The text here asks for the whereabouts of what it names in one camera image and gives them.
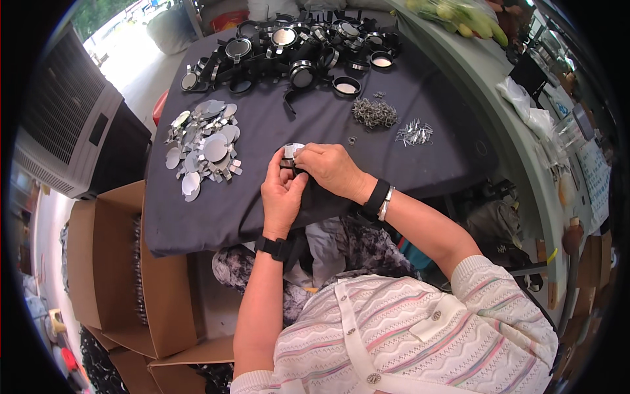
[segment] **gray tablecloth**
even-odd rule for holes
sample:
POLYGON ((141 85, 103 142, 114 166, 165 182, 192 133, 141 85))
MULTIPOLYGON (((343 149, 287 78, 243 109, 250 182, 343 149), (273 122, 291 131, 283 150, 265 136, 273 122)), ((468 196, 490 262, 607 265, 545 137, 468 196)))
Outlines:
MULTIPOLYGON (((232 96, 227 86, 205 94, 182 92, 180 80, 186 65, 210 55, 218 38, 227 40, 234 34, 234 29, 227 30, 191 45, 171 85, 151 154, 144 209, 145 240, 155 256, 218 250, 255 240, 263 226, 260 185, 267 164, 289 142, 342 144, 359 168, 416 198, 461 190, 485 179, 497 167, 490 141, 462 96, 403 36, 403 53, 390 70, 372 69, 358 77, 362 97, 375 100, 372 95, 384 91, 387 103, 398 111, 401 124, 390 130, 368 133, 350 112, 352 100, 339 98, 325 87, 299 96, 293 102, 294 116, 282 100, 287 79, 278 84, 264 81, 242 97, 232 96), (166 146, 162 142, 180 112, 210 98, 238 105, 241 137, 236 151, 243 174, 235 175, 231 183, 205 180, 197 199, 185 202, 176 171, 164 164, 166 146), (433 127, 433 144, 405 147, 394 142, 396 131, 417 117, 433 127), (349 146, 348 137, 352 136, 357 141, 349 146)), ((357 77, 341 66, 332 74, 357 77)), ((311 197, 311 207, 301 209, 295 227, 338 216, 350 206, 349 200, 319 187, 311 197)))

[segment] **silver bangle bracelet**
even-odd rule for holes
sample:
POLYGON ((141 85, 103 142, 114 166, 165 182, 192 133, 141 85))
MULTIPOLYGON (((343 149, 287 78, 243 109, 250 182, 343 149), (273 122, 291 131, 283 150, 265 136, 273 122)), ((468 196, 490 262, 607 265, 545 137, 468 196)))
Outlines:
POLYGON ((393 186, 389 187, 389 190, 387 191, 387 196, 385 197, 385 201, 383 201, 383 205, 381 205, 381 210, 379 211, 379 220, 382 222, 385 221, 387 206, 389 205, 389 201, 392 199, 392 193, 394 193, 394 189, 396 188, 393 186))

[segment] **striped knit cardigan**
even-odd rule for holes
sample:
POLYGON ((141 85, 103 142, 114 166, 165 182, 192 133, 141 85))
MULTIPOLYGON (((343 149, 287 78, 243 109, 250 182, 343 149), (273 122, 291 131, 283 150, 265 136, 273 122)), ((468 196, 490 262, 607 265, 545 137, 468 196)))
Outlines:
POLYGON ((512 276, 472 256, 451 286, 339 280, 280 334, 274 370, 237 377, 231 393, 542 393, 558 338, 512 276))

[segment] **air cooler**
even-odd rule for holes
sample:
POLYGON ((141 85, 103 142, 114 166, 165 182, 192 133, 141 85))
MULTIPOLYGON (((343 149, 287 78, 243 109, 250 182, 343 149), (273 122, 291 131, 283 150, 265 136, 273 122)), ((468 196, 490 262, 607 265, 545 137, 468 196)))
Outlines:
POLYGON ((33 74, 14 163, 70 198, 93 199, 142 179, 150 143, 69 23, 33 74))

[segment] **green vegetables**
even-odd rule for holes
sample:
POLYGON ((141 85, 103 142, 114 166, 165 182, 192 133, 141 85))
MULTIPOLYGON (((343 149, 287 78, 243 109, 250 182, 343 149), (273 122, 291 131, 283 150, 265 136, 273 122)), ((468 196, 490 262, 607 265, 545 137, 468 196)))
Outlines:
POLYGON ((502 47, 508 45, 503 30, 474 1, 407 0, 407 8, 423 19, 440 22, 448 32, 484 40, 494 38, 502 47))

